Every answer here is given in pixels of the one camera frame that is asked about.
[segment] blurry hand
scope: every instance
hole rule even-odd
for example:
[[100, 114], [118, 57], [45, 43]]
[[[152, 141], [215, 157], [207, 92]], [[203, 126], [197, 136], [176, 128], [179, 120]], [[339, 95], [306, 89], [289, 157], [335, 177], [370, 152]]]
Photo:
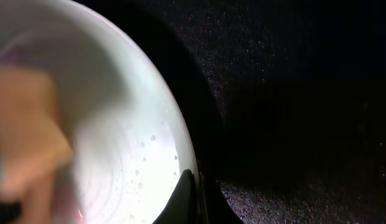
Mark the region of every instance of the blurry hand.
[[54, 172], [72, 157], [58, 121], [47, 74], [0, 67], [0, 201], [21, 201], [17, 224], [50, 222]]

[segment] white bowl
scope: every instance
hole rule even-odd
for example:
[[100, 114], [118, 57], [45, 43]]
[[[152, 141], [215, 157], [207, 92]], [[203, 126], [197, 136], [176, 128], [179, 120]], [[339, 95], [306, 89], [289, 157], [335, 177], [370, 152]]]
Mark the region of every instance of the white bowl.
[[74, 142], [74, 162], [57, 180], [54, 223], [152, 223], [183, 170], [198, 179], [168, 86], [101, 15], [66, 0], [0, 1], [0, 61], [9, 54], [54, 76]]

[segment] speckled black surface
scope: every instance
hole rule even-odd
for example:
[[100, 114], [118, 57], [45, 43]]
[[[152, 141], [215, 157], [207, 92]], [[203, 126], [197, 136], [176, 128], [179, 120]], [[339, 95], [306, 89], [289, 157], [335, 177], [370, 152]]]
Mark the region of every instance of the speckled black surface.
[[386, 223], [378, 2], [145, 5], [209, 81], [226, 138], [198, 159], [245, 223]]

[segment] hand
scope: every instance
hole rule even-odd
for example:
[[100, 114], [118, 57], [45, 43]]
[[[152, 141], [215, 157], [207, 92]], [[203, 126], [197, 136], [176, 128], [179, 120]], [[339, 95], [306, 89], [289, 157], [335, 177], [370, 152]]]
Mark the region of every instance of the hand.
[[51, 220], [54, 172], [72, 158], [44, 72], [0, 67], [0, 201], [20, 200], [16, 223]]

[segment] white ceramic surface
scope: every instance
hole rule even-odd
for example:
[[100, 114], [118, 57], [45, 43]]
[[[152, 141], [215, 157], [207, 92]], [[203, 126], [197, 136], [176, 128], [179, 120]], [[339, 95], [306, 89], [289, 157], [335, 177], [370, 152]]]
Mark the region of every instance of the white ceramic surface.
[[3, 0], [0, 61], [14, 49], [22, 49], [20, 63], [53, 74], [74, 142], [74, 162], [57, 180], [54, 223], [152, 223], [184, 169], [197, 180], [174, 97], [114, 24], [71, 1]]

